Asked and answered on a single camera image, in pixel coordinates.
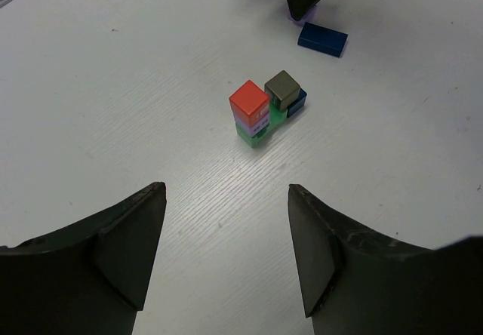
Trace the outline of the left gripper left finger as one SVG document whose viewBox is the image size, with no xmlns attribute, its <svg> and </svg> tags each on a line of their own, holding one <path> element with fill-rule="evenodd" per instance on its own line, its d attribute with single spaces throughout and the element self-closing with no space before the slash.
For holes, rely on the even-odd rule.
<svg viewBox="0 0 483 335">
<path fill-rule="evenodd" d="M 154 182 L 71 225 L 1 249 L 3 334 L 130 334 L 161 237 Z"/>
</svg>

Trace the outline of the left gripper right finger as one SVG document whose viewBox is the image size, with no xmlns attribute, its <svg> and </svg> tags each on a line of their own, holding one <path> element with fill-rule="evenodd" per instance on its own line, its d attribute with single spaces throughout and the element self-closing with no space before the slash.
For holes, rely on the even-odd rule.
<svg viewBox="0 0 483 335">
<path fill-rule="evenodd" d="M 436 250 L 391 238 L 299 184 L 288 218 L 304 312 L 316 334 L 480 334 L 482 239 Z"/>
</svg>

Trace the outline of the olive grey cube block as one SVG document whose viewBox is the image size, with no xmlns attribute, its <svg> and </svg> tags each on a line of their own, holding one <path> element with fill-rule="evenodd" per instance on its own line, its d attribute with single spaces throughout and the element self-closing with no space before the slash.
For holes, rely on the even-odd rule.
<svg viewBox="0 0 483 335">
<path fill-rule="evenodd" d="M 285 70 L 280 71 L 264 84 L 271 104 L 284 112 L 299 96 L 300 84 Z"/>
</svg>

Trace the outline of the small dark blue cube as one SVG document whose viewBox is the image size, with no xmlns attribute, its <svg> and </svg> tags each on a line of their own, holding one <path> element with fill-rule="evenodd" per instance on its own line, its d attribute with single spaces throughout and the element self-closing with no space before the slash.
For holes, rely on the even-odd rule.
<svg viewBox="0 0 483 335">
<path fill-rule="evenodd" d="M 287 118 L 295 115 L 300 109 L 302 109 L 306 102 L 307 93 L 304 89 L 300 89 L 297 99 L 291 103 L 287 108 Z"/>
</svg>

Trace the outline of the red cube block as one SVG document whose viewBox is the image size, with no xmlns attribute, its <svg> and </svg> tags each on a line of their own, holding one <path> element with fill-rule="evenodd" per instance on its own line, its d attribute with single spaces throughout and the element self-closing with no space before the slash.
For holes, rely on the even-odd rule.
<svg viewBox="0 0 483 335">
<path fill-rule="evenodd" d="M 255 124 L 269 112 L 269 96 L 251 80 L 229 97 L 229 104 L 232 112 L 246 124 Z"/>
</svg>

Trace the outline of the green ridged block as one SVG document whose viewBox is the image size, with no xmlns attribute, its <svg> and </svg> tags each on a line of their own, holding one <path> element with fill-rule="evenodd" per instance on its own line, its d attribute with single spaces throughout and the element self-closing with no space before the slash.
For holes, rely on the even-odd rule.
<svg viewBox="0 0 483 335">
<path fill-rule="evenodd" d="M 235 129 L 237 134 L 251 147 L 254 148 L 273 131 L 280 127 L 288 117 L 288 110 L 281 112 L 272 104 L 269 105 L 269 112 L 253 128 L 249 128 L 237 116 L 234 115 Z"/>
</svg>

